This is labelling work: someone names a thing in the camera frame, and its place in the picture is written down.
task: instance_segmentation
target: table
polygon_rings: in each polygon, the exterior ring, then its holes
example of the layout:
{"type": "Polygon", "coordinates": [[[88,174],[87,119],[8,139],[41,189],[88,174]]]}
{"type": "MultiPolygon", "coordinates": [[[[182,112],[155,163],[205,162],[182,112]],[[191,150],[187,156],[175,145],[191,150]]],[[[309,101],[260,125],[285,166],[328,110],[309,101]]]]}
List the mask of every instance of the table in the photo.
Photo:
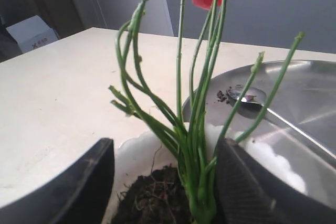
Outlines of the table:
{"type": "MultiPolygon", "coordinates": [[[[88,29],[0,63],[0,207],[56,177],[100,138],[114,139],[118,148],[148,130],[143,122],[126,117],[110,104],[109,85],[121,88],[114,51],[116,33],[88,29]]],[[[183,42],[184,100],[195,45],[193,39],[183,42]]],[[[199,53],[196,81],[205,46],[199,53]]],[[[139,47],[149,86],[175,110],[177,38],[141,34],[139,47]]],[[[265,61],[282,60],[288,52],[222,43],[214,76],[254,63],[263,50],[265,61]]],[[[297,51],[294,58],[335,61],[336,55],[297,51]]],[[[138,92],[136,97],[144,110],[167,123],[150,100],[138,92]]]]}

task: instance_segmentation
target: metal spoon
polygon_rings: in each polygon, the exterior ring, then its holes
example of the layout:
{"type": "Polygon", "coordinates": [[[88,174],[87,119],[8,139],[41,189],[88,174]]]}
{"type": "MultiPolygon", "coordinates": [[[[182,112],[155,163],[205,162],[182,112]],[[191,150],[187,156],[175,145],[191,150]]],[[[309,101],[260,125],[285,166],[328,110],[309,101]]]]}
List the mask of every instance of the metal spoon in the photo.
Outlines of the metal spoon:
{"type": "MultiPolygon", "coordinates": [[[[234,100],[238,100],[241,92],[243,91],[243,86],[235,86],[232,89],[227,90],[227,94],[229,97],[231,97],[234,100]]],[[[246,92],[245,96],[242,98],[241,102],[242,103],[247,103],[247,104],[259,104],[261,106],[264,106],[266,101],[266,94],[257,88],[250,87],[249,90],[246,92]]],[[[308,147],[313,151],[313,152],[318,152],[316,154],[321,153],[321,157],[325,157],[327,159],[328,163],[331,163],[333,167],[336,167],[336,156],[329,151],[327,148],[325,148],[323,145],[321,145],[316,139],[314,139],[312,136],[304,132],[302,129],[296,127],[286,119],[284,119],[282,116],[274,112],[272,109],[267,108],[267,111],[278,118],[279,120],[283,121],[285,124],[287,124],[289,127],[291,127],[293,130],[304,136],[309,142],[306,142],[308,147]]]]}

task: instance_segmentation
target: white box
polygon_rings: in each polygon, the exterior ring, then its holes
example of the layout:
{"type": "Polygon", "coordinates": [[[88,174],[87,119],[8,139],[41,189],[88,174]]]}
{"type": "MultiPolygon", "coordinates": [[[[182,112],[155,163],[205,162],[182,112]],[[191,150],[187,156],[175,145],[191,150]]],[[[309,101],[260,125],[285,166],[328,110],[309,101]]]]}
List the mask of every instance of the white box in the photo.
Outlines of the white box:
{"type": "Polygon", "coordinates": [[[22,53],[32,51],[58,40],[56,33],[39,16],[7,27],[22,53]]]}

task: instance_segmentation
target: white pot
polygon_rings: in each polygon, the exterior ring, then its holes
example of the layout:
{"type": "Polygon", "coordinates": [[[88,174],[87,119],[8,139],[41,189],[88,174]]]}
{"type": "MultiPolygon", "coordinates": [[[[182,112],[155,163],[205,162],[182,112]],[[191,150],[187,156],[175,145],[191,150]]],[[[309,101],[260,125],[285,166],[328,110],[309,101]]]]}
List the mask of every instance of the white pot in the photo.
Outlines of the white pot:
{"type": "MultiPolygon", "coordinates": [[[[212,157],[216,141],[222,130],[222,126],[206,125],[208,157],[212,157]]],[[[228,131],[227,137],[236,138],[239,133],[228,131]]],[[[273,152],[270,145],[255,142],[252,138],[246,140],[241,147],[256,161],[267,168],[296,190],[306,193],[306,185],[303,179],[291,170],[289,162],[282,156],[273,152]]],[[[104,216],[103,224],[110,223],[118,210],[120,193],[128,190],[138,176],[148,176],[151,171],[162,169],[164,166],[176,167],[174,156],[161,143],[153,132],[146,132],[138,138],[125,141],[115,153],[115,174],[112,195],[104,216]]]]}

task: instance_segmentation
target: metal tray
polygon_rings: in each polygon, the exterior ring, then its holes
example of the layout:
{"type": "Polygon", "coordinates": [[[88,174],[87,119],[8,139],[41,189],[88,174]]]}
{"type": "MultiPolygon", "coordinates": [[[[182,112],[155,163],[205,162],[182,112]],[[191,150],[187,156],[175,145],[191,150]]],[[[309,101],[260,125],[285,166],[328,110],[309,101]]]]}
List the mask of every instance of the metal tray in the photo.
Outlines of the metal tray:
{"type": "MultiPolygon", "coordinates": [[[[283,61],[263,63],[253,87],[268,94],[278,77],[283,61]]],[[[232,105],[221,101],[217,94],[229,87],[245,84],[251,66],[237,68],[214,77],[206,98],[206,123],[223,125],[232,105]]],[[[336,153],[336,63],[294,60],[271,106],[283,118],[299,126],[336,153]]],[[[231,124],[234,131],[244,131],[253,122],[257,111],[241,106],[231,124]]],[[[183,108],[186,122],[190,119],[190,104],[183,108]]],[[[307,183],[312,198],[336,209],[336,170],[314,155],[300,141],[298,133],[267,114],[252,136],[271,144],[278,155],[286,157],[292,169],[307,183]]]]}

